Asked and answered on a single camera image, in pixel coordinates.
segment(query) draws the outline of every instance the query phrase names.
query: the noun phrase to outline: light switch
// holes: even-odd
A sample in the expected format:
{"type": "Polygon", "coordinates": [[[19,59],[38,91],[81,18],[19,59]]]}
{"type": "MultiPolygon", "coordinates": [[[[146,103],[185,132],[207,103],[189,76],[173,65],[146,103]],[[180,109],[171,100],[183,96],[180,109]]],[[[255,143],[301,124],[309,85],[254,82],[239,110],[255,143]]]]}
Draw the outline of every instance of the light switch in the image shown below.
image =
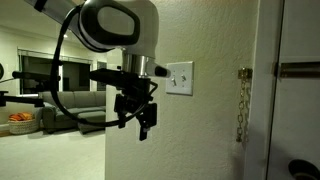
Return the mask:
{"type": "Polygon", "coordinates": [[[169,63],[171,76],[167,79],[166,92],[169,94],[193,95],[193,66],[191,62],[169,63]]]}

